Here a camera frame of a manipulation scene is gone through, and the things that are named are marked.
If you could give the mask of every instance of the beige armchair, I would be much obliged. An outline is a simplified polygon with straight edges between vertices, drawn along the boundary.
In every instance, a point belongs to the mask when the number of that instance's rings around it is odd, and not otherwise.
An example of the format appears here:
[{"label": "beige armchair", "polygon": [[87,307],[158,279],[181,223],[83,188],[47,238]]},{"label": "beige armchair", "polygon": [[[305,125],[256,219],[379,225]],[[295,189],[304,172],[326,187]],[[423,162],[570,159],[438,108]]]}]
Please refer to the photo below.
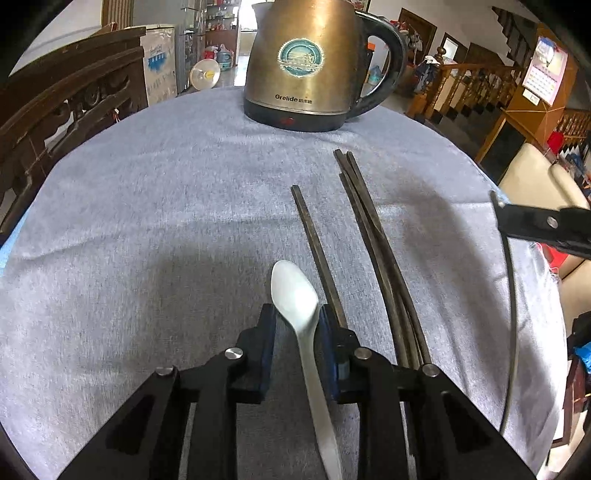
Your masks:
[{"label": "beige armchair", "polygon": [[[512,203],[557,210],[589,209],[589,202],[568,172],[525,143],[511,161],[499,187]],[[573,320],[591,310],[591,261],[569,255],[558,272],[560,303],[567,335]]]}]

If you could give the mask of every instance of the spoon handle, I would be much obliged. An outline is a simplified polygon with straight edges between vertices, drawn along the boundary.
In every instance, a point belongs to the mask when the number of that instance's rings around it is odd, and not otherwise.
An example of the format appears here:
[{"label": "spoon handle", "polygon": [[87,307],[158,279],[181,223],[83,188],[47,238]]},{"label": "spoon handle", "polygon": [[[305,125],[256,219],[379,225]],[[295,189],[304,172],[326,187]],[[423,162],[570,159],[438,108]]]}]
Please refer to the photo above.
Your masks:
[{"label": "spoon handle", "polygon": [[324,470],[329,480],[342,480],[339,447],[314,359],[314,338],[302,338],[299,347],[312,422]]}]

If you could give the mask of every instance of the white fan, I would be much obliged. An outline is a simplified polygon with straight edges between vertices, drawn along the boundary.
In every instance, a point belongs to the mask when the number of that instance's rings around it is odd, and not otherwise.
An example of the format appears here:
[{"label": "white fan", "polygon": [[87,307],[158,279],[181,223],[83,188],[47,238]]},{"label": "white fan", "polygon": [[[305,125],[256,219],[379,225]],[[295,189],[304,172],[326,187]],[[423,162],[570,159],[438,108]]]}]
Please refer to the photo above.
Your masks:
[{"label": "white fan", "polygon": [[198,61],[189,73],[189,82],[197,90],[207,90],[215,86],[220,78],[220,66],[213,59]]}]

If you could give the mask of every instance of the kettle handle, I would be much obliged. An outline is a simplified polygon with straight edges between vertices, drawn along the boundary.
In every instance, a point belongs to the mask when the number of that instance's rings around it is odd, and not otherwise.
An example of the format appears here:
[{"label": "kettle handle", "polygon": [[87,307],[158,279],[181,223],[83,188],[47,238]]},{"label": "kettle handle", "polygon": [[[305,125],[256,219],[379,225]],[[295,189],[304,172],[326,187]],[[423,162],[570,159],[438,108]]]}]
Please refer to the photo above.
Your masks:
[{"label": "kettle handle", "polygon": [[367,43],[369,37],[374,36],[383,40],[388,46],[390,49],[390,64],[380,85],[369,95],[359,98],[353,104],[348,118],[361,115],[377,107],[394,91],[396,82],[401,78],[406,66],[407,57],[406,43],[402,39],[400,32],[392,25],[367,12],[356,10],[355,14],[363,21],[365,43]]}]

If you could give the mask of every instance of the kettle sticker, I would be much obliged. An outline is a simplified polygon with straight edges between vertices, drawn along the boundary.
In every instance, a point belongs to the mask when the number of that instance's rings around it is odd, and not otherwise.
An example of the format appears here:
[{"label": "kettle sticker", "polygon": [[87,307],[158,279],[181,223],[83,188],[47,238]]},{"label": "kettle sticker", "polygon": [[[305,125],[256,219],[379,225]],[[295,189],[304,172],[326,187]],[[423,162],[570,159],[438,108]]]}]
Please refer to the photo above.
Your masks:
[{"label": "kettle sticker", "polygon": [[305,77],[318,72],[324,65],[324,52],[320,46],[306,38],[285,42],[277,55],[283,70],[294,77]]}]

